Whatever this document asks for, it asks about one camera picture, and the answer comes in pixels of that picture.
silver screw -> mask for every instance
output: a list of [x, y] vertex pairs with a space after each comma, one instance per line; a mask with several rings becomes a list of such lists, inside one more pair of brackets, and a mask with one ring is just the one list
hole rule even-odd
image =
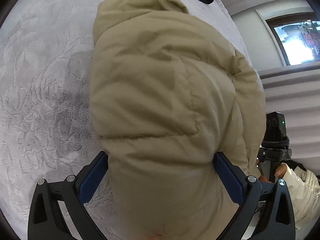
[[42, 184], [44, 184], [44, 179], [39, 179], [38, 180], [38, 185], [42, 185]]
[[68, 177], [67, 177], [67, 181], [69, 181], [69, 182], [72, 182], [72, 181], [74, 181], [75, 180], [75, 176], [74, 175], [69, 175]]
[[249, 176], [248, 177], [248, 181], [250, 182], [256, 182], [257, 181], [257, 178], [255, 176]]
[[279, 179], [279, 184], [280, 184], [281, 186], [284, 186], [284, 185], [285, 185], [285, 181], [284, 181], [283, 179]]

window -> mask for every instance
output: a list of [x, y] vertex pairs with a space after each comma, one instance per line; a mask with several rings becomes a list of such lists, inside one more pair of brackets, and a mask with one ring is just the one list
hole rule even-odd
[[320, 21], [314, 13], [297, 13], [266, 20], [287, 65], [320, 61]]

person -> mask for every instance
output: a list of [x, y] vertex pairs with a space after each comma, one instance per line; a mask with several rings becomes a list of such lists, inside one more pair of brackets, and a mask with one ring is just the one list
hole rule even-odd
[[256, 71], [180, 0], [105, 0], [93, 38], [90, 110], [126, 239], [216, 239], [238, 205], [214, 154], [261, 175]]
[[294, 161], [281, 163], [275, 176], [287, 183], [298, 230], [320, 216], [320, 185], [314, 173]]

brown window frame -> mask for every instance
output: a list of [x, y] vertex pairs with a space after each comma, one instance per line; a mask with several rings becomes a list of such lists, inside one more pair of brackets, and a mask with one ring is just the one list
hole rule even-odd
[[282, 52], [282, 55], [284, 57], [284, 61], [287, 66], [291, 66], [287, 53], [285, 52], [285, 49], [283, 47], [283, 44], [276, 33], [275, 27], [279, 27], [282, 25], [297, 23], [297, 22], [304, 22], [304, 21], [319, 21], [316, 14], [314, 12], [305, 12], [305, 13], [294, 13], [294, 14], [287, 14], [287, 15], [281, 15], [279, 17], [274, 17], [271, 19], [266, 20], [273, 36], [276, 38], [276, 41], [280, 47], [280, 50]]

white wall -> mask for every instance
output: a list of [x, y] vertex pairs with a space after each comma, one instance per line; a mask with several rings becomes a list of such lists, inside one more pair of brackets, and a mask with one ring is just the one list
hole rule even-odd
[[264, 19], [297, 12], [312, 11], [306, 0], [276, 0], [264, 3], [235, 15], [232, 19], [247, 47], [253, 67], [257, 71], [283, 66], [277, 46], [258, 10]]

